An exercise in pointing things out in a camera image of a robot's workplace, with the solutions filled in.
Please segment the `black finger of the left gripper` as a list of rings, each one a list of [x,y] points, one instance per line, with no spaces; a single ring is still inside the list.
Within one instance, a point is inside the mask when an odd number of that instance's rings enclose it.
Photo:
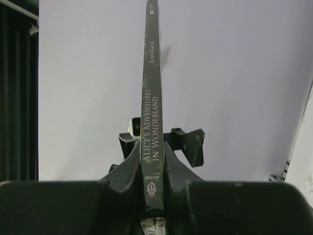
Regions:
[[[164,141],[173,151],[181,150],[192,168],[203,166],[203,142],[205,132],[197,129],[185,133],[181,128],[172,128],[170,133],[164,133]]]
[[[120,164],[112,164],[109,171],[115,170],[118,166],[123,164],[127,159],[131,157],[136,157],[136,167],[138,170],[140,168],[140,137],[133,137],[130,133],[119,134],[119,142],[123,153],[123,160]]]

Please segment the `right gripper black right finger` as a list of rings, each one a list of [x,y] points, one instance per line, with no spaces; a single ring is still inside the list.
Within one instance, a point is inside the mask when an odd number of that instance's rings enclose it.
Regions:
[[[210,182],[164,146],[169,235],[310,235],[313,210],[294,186]]]

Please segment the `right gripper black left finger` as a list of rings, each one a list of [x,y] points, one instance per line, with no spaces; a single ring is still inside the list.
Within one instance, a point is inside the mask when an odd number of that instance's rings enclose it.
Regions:
[[[0,187],[3,235],[140,235],[140,145],[98,181],[10,182]]]

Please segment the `green yellow Alice book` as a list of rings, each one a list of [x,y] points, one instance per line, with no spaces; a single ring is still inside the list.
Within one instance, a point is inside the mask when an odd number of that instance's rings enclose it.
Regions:
[[[164,140],[159,10],[156,0],[149,0],[146,3],[140,163],[143,177],[140,224],[146,235],[163,235],[166,225],[163,185]]]

